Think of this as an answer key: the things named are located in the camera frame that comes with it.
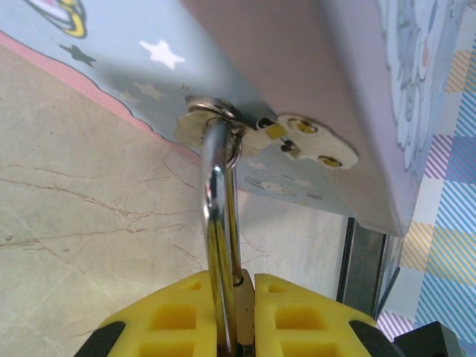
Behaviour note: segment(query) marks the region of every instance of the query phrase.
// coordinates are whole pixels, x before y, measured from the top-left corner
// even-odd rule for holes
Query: dark star
[[[71,54],[71,57],[73,60],[76,60],[76,61],[81,61],[83,63],[85,63],[86,65],[88,65],[89,67],[92,67],[92,63],[93,62],[96,62],[96,60],[90,56],[88,56],[87,54],[84,54],[83,52],[81,52],[81,50],[76,47],[75,45],[71,45],[70,48],[66,47],[66,46],[63,46],[63,45],[59,45],[63,50],[69,52]]]
[[[307,193],[306,196],[310,197],[311,199],[320,199],[320,200],[324,200],[321,196],[319,195],[313,195],[312,193]]]

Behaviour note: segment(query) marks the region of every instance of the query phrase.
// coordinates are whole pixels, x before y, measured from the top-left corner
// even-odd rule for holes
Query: beige tile
[[[207,267],[199,169],[0,50],[0,356],[72,356]],[[239,192],[242,260],[335,297],[345,220]]]

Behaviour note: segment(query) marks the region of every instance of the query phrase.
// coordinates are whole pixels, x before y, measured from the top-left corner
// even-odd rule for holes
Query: metal ring
[[[187,109],[189,112],[194,110],[208,110],[232,120],[239,120],[241,117],[238,109],[227,100],[201,95],[188,95],[185,97],[185,100],[187,101]]]
[[[241,137],[238,135],[232,135],[233,140],[233,147],[231,148],[230,157],[228,158],[228,162],[226,167],[231,169],[238,164],[238,161],[241,159],[241,154],[243,151],[243,142]]]

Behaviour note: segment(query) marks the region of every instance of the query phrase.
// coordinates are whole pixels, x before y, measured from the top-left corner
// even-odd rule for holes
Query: striped pattern
[[[463,93],[454,136],[476,137],[476,94]]]
[[[426,272],[476,286],[476,235],[435,227]]]
[[[392,314],[391,312],[383,310],[377,320],[377,327],[390,340],[397,336],[403,335],[414,329],[413,323],[407,318]]]
[[[476,357],[476,344],[469,344],[464,340],[459,340],[460,347],[465,350],[468,357]]]
[[[425,274],[416,313],[415,327],[439,321],[458,338],[476,343],[476,299],[468,286]]]
[[[436,225],[476,234],[476,184],[445,181]]]
[[[433,226],[412,222],[403,244],[400,265],[425,271],[433,239]]]
[[[476,138],[453,139],[445,180],[476,182]]]
[[[446,82],[447,93],[461,93],[465,89],[468,64],[472,57],[471,51],[455,51],[451,60],[448,81]]]
[[[476,136],[476,39],[468,66],[465,91],[461,98],[454,134],[474,137]]]
[[[452,143],[453,137],[450,135],[433,136],[425,172],[423,173],[424,177],[433,179],[443,179],[445,177]]]

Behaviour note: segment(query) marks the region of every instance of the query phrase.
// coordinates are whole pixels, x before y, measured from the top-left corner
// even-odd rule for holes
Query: padlock shackle
[[[239,155],[239,138],[222,119],[210,122],[202,141],[202,224],[208,270],[215,304],[219,356],[237,353],[237,317],[234,279],[240,281],[239,232],[234,165]]]

